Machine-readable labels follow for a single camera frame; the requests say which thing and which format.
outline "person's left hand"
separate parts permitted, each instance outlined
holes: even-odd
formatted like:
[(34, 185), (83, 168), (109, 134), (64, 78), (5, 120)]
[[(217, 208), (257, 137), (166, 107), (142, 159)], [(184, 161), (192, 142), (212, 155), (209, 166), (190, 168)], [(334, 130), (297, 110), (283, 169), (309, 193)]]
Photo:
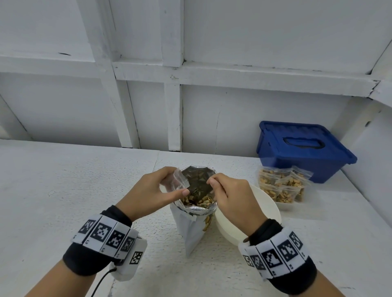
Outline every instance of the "person's left hand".
[(175, 167), (163, 167), (158, 171), (143, 175), (116, 206), (134, 222), (185, 197), (189, 194), (188, 189), (170, 193), (162, 193), (159, 189), (160, 182), (175, 169)]

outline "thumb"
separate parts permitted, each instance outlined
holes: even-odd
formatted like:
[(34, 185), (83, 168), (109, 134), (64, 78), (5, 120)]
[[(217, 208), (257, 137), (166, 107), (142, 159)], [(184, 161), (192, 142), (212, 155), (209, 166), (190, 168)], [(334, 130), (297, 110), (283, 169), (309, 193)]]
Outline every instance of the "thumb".
[(216, 180), (210, 177), (207, 181), (208, 184), (214, 189), (216, 201), (219, 204), (223, 204), (227, 201), (227, 195), (225, 190), (223, 189), (222, 185)]
[(164, 197), (163, 199), (165, 201), (165, 204), (168, 205), (174, 201), (184, 198), (188, 194), (189, 194), (188, 189), (179, 189), (170, 193), (163, 194)]

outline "textured white tabletop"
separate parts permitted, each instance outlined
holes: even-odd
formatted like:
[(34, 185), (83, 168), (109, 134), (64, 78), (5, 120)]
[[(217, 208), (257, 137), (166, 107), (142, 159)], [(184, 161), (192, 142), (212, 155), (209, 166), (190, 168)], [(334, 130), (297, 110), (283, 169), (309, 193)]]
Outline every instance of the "textured white tabletop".
[[(260, 161), (0, 140), (0, 296), (23, 296), (61, 258), (87, 216), (166, 165), (208, 165), (254, 184)], [(389, 226), (342, 172), (306, 194), (282, 218), (308, 245), (318, 269), (346, 296), (390, 296)], [(245, 264), (215, 224), (188, 259), (168, 207), (134, 227), (148, 240), (137, 274), (122, 283), (108, 276), (96, 296), (282, 296)]]

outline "wire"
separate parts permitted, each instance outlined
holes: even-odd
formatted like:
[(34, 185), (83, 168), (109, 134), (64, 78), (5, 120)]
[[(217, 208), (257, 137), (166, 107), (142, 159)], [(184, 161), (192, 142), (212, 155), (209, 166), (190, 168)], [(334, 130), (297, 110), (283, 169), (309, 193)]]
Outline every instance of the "wire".
[(104, 274), (104, 276), (103, 276), (103, 277), (101, 278), (101, 280), (99, 281), (98, 285), (95, 287), (95, 290), (94, 290), (93, 294), (91, 295), (91, 297), (94, 296), (95, 292), (97, 291), (99, 285), (101, 284), (101, 282), (103, 281), (103, 279), (105, 278), (105, 276), (107, 276), (109, 273), (114, 272), (114, 271), (116, 271), (116, 270), (117, 270), (117, 267), (115, 267), (115, 268), (113, 268), (113, 269), (110, 269), (108, 272), (106, 272), (106, 273)]

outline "blue plastic box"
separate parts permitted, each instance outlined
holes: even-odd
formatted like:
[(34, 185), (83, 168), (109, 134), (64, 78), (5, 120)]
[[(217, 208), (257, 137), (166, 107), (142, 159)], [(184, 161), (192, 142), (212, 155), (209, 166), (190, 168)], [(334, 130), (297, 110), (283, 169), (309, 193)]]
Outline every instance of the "blue plastic box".
[(311, 181), (325, 183), (357, 157), (325, 127), (312, 124), (260, 122), (257, 154), (263, 166), (289, 168), (293, 165), (312, 171)]

